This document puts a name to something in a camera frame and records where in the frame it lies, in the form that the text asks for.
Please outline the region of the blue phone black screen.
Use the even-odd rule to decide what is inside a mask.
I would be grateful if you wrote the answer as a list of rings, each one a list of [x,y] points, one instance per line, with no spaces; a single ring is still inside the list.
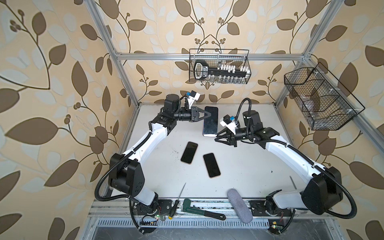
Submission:
[[[212,114],[210,118],[204,120],[203,136],[216,137],[218,133],[219,109],[210,106],[206,106],[205,108],[209,108]]]

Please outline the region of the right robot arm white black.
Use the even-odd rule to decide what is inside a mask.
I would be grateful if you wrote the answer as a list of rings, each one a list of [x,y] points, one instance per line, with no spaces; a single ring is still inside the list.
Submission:
[[[259,145],[280,158],[304,181],[303,190],[284,192],[276,190],[266,196],[264,210],[271,217],[284,209],[307,210],[316,215],[327,213],[340,219],[352,219],[357,215],[357,204],[351,193],[343,186],[339,170],[319,164],[286,141],[275,129],[265,128],[260,115],[254,110],[243,113],[245,127],[241,128],[237,118],[225,115],[215,141],[228,146],[237,146],[239,141]]]

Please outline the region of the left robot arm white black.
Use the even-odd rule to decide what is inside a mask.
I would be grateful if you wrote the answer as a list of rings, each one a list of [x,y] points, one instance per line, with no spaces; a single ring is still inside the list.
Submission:
[[[141,205],[146,214],[154,214],[159,209],[158,194],[145,186],[142,164],[148,159],[156,146],[165,139],[177,125],[178,121],[199,122],[207,119],[211,113],[198,107],[167,110],[161,108],[156,117],[149,122],[149,130],[130,149],[124,153],[114,154],[110,160],[110,168],[101,177],[95,188],[95,199],[107,202],[117,199],[128,199],[131,218],[134,219],[133,203]],[[108,185],[121,194],[110,197],[100,195],[100,188],[107,180]]]

